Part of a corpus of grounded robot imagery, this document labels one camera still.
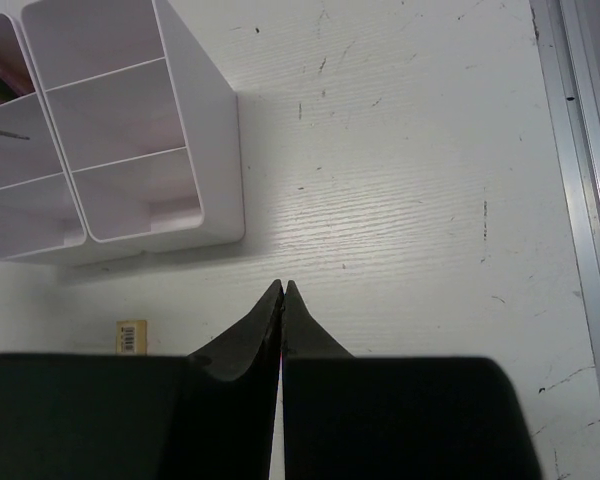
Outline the black handled scissors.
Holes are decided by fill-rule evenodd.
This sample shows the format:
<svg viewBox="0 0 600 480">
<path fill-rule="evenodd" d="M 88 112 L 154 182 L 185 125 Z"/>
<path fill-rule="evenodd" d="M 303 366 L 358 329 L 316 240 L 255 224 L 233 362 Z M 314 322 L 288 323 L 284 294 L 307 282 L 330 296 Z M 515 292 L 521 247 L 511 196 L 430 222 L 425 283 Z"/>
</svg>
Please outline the black handled scissors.
<svg viewBox="0 0 600 480">
<path fill-rule="evenodd" d="M 29 140 L 28 136 L 20 135 L 20 134 L 17 134 L 17 133 L 13 133 L 13 132 L 9 132 L 9 131 L 4 131 L 4 130 L 0 130 L 0 137 L 10 138 L 10 139 L 16 139 L 16 140 L 24 140 L 24 141 L 28 141 Z"/>
</svg>

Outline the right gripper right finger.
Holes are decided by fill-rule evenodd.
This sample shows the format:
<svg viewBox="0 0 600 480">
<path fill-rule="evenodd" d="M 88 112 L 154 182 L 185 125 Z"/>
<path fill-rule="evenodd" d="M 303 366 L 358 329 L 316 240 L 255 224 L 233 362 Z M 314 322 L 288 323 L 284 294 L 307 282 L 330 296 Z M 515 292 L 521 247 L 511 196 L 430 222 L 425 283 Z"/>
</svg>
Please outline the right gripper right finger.
<svg viewBox="0 0 600 480">
<path fill-rule="evenodd" d="M 282 315 L 290 479 L 538 479 L 515 389 L 484 357 L 356 357 L 294 282 Z"/>
</svg>

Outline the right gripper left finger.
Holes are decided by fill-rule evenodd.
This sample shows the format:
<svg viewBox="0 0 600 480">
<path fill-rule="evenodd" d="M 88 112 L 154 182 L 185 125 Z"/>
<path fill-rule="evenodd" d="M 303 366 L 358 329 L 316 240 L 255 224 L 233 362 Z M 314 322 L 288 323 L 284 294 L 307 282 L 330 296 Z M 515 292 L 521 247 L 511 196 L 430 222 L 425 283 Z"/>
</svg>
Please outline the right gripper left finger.
<svg viewBox="0 0 600 480">
<path fill-rule="evenodd" d="M 284 293 L 186 356 L 0 354 L 0 479 L 265 479 Z"/>
</svg>

